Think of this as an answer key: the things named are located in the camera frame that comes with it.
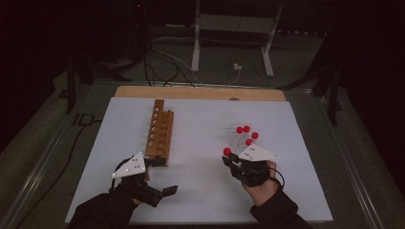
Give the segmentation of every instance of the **black sleeve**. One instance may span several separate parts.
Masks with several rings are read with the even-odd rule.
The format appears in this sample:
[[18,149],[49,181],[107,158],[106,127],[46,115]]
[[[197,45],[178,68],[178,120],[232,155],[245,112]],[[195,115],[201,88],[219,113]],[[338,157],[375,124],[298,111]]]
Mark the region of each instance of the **black sleeve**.
[[250,209],[250,214],[265,228],[310,229],[297,214],[298,206],[281,189],[263,205]]
[[100,194],[80,204],[68,229],[122,229],[127,228],[137,205],[121,188],[112,194]]

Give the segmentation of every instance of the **wooden rack with holes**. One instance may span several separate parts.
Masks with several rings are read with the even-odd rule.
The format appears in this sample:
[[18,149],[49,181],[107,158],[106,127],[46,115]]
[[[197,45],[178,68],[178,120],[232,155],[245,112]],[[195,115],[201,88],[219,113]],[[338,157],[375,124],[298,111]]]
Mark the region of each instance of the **wooden rack with holes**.
[[151,158],[164,157],[168,161],[175,113],[165,112],[163,105],[163,99],[155,99],[145,154]]

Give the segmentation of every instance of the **white board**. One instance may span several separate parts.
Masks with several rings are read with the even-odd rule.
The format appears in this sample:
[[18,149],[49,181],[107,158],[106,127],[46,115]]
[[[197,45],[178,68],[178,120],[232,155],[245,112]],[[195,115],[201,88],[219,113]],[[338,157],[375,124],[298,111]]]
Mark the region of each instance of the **white board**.
[[[93,150],[78,184],[66,221],[80,203],[108,192],[111,173],[138,151],[144,151],[155,99],[111,99]],[[319,179],[288,102],[165,99],[175,113],[169,166],[150,168],[151,187],[179,185],[157,208],[138,207],[131,223],[255,222],[253,205],[241,182],[222,161],[230,123],[251,123],[260,134],[255,142],[281,158],[277,169],[286,179],[285,192],[308,221],[332,220]]]

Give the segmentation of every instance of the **dark background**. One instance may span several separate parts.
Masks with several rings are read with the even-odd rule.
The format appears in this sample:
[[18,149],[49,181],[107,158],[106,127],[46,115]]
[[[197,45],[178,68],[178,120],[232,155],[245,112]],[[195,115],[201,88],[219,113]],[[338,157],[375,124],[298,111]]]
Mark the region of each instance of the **dark background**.
[[[119,1],[2,1],[0,151],[53,92],[52,80],[66,71],[67,41],[86,47],[85,52],[96,59],[114,61],[113,38],[106,35],[109,25],[103,20],[101,2],[114,5]],[[225,8],[228,2],[202,0],[202,10],[215,12],[220,7],[227,14],[249,16],[261,16],[268,11],[264,7],[267,1],[232,1],[233,8]],[[252,3],[263,5],[255,7]],[[151,0],[148,19],[155,27],[166,24],[189,27],[194,23],[194,7],[190,0]],[[328,34],[309,71],[330,62],[343,66],[340,85],[348,90],[402,194],[405,194],[405,181],[401,178],[405,174],[405,154],[400,143],[405,139],[404,13],[404,4],[395,0],[290,0],[278,28],[285,35],[296,31]]]

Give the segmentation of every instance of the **white desk frame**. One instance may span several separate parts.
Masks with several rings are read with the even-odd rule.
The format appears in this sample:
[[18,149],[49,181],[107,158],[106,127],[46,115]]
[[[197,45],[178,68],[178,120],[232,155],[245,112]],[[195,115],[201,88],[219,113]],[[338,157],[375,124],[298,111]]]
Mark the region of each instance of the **white desk frame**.
[[276,33],[281,12],[282,4],[277,8],[274,18],[259,18],[259,17],[240,17],[240,16],[223,16],[200,13],[200,0],[196,0],[196,22],[195,22],[195,38],[193,60],[191,62],[191,71],[197,73],[200,64],[200,30],[215,30],[215,31],[248,31],[258,33],[268,33],[267,43],[262,47],[262,57],[265,64],[266,76],[274,76],[273,68],[271,67],[270,57],[268,52],[271,43]]

